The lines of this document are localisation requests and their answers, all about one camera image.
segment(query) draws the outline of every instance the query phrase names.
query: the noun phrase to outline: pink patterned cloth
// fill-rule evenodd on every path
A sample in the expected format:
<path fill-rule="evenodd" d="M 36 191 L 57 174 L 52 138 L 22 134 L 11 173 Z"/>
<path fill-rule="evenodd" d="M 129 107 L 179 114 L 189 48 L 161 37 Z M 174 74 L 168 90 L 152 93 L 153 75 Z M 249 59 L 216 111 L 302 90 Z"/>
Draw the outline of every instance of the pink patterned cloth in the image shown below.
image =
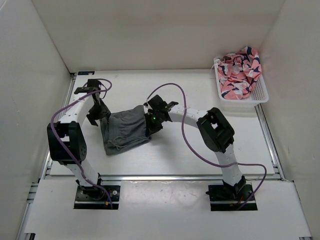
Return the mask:
<path fill-rule="evenodd" d="M 246 46 L 224 55 L 217 64 L 222 97 L 233 100 L 249 97 L 262 71 L 258 51 Z"/>

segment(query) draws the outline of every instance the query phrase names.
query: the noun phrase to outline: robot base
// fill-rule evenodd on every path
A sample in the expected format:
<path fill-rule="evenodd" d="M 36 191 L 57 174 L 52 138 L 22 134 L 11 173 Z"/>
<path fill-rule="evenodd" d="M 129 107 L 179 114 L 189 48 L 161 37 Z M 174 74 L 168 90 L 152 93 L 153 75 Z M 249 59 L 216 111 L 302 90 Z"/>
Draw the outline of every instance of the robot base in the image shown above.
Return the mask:
<path fill-rule="evenodd" d="M 113 210 L 119 208 L 120 186 L 102 185 L 110 194 Z M 105 194 L 100 191 L 98 195 L 86 194 L 87 192 L 78 186 L 74 199 L 74 209 L 106 209 L 111 210 L 111 205 L 107 202 Z"/>
<path fill-rule="evenodd" d="M 236 197 L 226 190 L 224 185 L 209 185 L 206 192 L 210 197 L 211 211 L 236 211 L 253 192 L 251 184 L 246 184 Z M 239 211 L 258 210 L 255 196 L 253 196 Z"/>

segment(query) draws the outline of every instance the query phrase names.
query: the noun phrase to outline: plastic laundry basket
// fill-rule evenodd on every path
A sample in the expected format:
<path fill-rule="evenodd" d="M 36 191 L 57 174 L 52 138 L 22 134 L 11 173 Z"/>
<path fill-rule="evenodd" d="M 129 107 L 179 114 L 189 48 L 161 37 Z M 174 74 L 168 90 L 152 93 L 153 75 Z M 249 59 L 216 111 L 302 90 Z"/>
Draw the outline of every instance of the plastic laundry basket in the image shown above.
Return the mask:
<path fill-rule="evenodd" d="M 219 61 L 220 61 L 220 57 L 216 57 L 214 59 L 214 71 L 215 71 L 215 79 L 216 79 L 216 85 L 218 89 L 218 95 L 219 95 L 220 103 L 222 107 L 226 109 L 231 109 L 231 110 L 251 109 L 256 105 L 261 103 L 266 103 L 269 100 L 269 95 L 267 92 L 265 80 L 262 74 L 260 75 L 258 81 L 256 82 L 255 88 L 250 93 L 249 97 L 243 98 L 240 100 L 223 98 L 221 95 L 220 83 L 219 83 L 219 77 L 218 77 Z"/>

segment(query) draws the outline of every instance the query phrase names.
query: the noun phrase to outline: folded gray garment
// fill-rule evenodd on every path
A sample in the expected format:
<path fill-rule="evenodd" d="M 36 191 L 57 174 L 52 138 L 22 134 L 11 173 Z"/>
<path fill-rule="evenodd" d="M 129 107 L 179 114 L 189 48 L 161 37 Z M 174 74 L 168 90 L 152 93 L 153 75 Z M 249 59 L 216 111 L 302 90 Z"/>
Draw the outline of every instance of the folded gray garment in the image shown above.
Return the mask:
<path fill-rule="evenodd" d="M 100 126 L 107 155 L 123 153 L 146 144 L 151 139 L 146 136 L 147 124 L 143 105 L 111 113 L 109 119 L 105 117 L 100 120 Z"/>

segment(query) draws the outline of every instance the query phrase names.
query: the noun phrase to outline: white wall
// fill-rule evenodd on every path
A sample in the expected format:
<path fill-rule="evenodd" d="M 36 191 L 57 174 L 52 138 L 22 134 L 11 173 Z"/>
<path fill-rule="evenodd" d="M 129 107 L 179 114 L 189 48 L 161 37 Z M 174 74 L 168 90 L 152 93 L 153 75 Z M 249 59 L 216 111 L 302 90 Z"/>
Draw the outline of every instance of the white wall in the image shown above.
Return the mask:
<path fill-rule="evenodd" d="M 32 2 L 0 0 L 1 240 L 16 237 L 45 159 L 46 126 L 69 80 Z"/>
<path fill-rule="evenodd" d="M 71 72 L 210 68 L 259 48 L 284 0 L 32 0 Z"/>
<path fill-rule="evenodd" d="M 286 0 L 260 55 L 263 105 L 285 176 L 320 239 L 320 1 Z"/>

